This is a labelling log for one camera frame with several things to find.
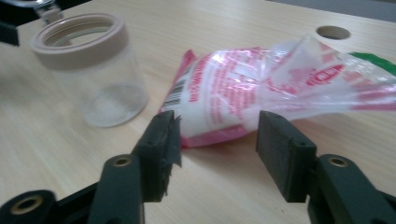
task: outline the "barcode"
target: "barcode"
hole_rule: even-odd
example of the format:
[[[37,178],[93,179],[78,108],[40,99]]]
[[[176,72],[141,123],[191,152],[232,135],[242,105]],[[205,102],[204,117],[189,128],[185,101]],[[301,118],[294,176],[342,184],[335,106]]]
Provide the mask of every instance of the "barcode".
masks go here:
[[[179,80],[175,87],[172,89],[171,93],[166,98],[166,101],[163,103],[164,106],[167,105],[178,105],[180,104],[180,95],[183,91],[184,83],[186,82],[186,78],[182,78]]]

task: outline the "red and white plastic bag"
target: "red and white plastic bag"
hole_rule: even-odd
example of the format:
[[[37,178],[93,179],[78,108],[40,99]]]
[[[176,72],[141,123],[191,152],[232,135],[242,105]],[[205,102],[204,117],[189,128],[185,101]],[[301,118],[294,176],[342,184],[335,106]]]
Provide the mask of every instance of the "red and white plastic bag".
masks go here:
[[[218,50],[183,57],[161,111],[181,116],[183,147],[257,130],[260,110],[287,119],[351,110],[396,111],[396,77],[306,36],[270,49]]]

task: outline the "green object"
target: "green object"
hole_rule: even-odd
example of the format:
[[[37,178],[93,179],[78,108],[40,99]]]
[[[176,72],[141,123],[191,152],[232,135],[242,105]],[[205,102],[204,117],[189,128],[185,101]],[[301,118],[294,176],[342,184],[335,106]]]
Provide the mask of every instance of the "green object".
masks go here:
[[[363,59],[364,61],[370,62],[385,71],[393,74],[396,76],[396,64],[391,63],[390,61],[387,61],[385,59],[382,59],[374,54],[371,53],[359,53],[359,52],[353,52],[350,53],[350,55]]]

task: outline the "light wood grain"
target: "light wood grain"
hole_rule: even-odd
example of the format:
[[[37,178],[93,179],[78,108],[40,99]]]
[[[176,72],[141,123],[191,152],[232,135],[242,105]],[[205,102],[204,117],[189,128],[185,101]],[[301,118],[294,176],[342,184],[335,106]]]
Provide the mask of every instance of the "light wood grain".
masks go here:
[[[107,12],[127,22],[150,98],[144,111],[116,128],[87,126],[29,50],[41,28],[19,28],[21,46],[0,44],[0,203],[32,189],[58,199],[98,180],[103,163],[128,153],[171,86],[187,49],[270,47],[311,34],[340,51],[367,51],[396,63],[396,24],[263,0],[94,0],[66,17]],[[348,29],[346,40],[316,34],[323,25]],[[318,154],[356,162],[381,190],[396,195],[393,112],[330,114],[293,122]],[[255,153],[255,133],[183,151],[169,196],[146,204],[147,223],[308,223],[306,204],[285,203]]]

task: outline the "table surface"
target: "table surface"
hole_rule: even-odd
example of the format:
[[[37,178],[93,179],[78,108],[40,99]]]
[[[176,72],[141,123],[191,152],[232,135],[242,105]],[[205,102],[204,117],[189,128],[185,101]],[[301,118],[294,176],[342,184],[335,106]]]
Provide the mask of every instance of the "table surface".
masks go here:
[[[33,189],[58,199],[96,182],[104,162],[129,153],[171,87],[183,53],[270,47],[311,34],[343,52],[367,51],[396,63],[396,23],[263,0],[94,0],[66,17],[107,12],[126,20],[149,90],[130,122],[93,128],[78,116],[52,75],[28,48],[41,27],[19,27],[21,46],[0,45],[0,203]],[[316,34],[334,25],[351,37]],[[328,114],[293,124],[318,145],[356,162],[373,184],[396,195],[394,112]],[[182,152],[169,194],[146,203],[147,223],[309,223],[304,203],[286,203],[255,152],[256,133]]]

